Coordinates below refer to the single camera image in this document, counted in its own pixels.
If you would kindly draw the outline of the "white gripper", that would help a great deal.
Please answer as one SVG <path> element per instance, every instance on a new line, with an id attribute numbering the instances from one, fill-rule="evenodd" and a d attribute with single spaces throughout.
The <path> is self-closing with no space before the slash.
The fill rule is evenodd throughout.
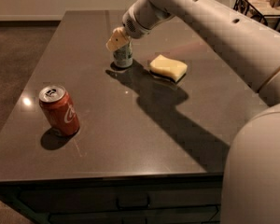
<path id="1" fill-rule="evenodd" d="M 116 51 L 127 45 L 131 38 L 139 39 L 148 35 L 153 28 L 170 20 L 167 6 L 170 0 L 137 0 L 123 15 L 123 27 L 113 30 L 106 42 L 109 51 Z"/>

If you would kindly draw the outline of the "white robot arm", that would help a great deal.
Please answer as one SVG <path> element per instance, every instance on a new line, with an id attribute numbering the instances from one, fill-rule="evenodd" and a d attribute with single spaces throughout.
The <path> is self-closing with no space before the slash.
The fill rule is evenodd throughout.
<path id="1" fill-rule="evenodd" d="M 280 34 L 216 0 L 137 0 L 106 46 L 115 51 L 177 17 L 268 107 L 234 136 L 221 224 L 280 224 Z"/>

